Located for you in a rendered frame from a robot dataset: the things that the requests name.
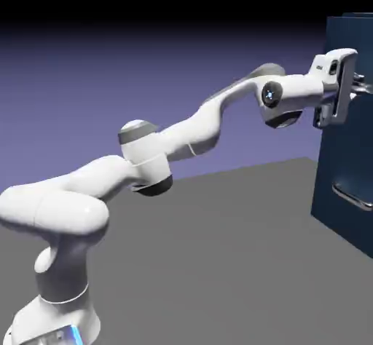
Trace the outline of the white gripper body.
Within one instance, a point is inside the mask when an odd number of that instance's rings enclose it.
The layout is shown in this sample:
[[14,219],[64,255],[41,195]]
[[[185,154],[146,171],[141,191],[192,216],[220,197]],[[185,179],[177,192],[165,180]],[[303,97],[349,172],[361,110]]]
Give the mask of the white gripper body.
[[330,66],[330,75],[336,77],[337,92],[331,113],[331,124],[343,124],[348,115],[350,94],[352,92],[357,51],[355,49],[336,49]]

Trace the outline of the dark blue drawer front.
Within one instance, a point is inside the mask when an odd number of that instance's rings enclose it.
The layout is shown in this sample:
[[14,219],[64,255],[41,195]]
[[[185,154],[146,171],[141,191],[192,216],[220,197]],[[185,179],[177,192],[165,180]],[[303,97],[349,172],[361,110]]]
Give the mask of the dark blue drawer front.
[[[326,50],[351,47],[358,51],[356,72],[373,84],[373,16],[329,17]],[[373,150],[373,95],[363,93],[350,104],[348,119],[323,131],[321,148]]]
[[338,197],[333,182],[373,187],[373,150],[320,148],[311,208],[314,218],[373,259],[373,212]]

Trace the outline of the dark blue cabinet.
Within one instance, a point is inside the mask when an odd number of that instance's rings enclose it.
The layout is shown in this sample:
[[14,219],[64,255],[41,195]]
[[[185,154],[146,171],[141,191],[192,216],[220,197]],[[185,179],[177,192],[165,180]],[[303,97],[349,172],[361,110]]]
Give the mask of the dark blue cabinet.
[[373,13],[329,17],[326,50],[358,51],[356,71],[372,86],[342,125],[323,129],[311,214],[373,259]]

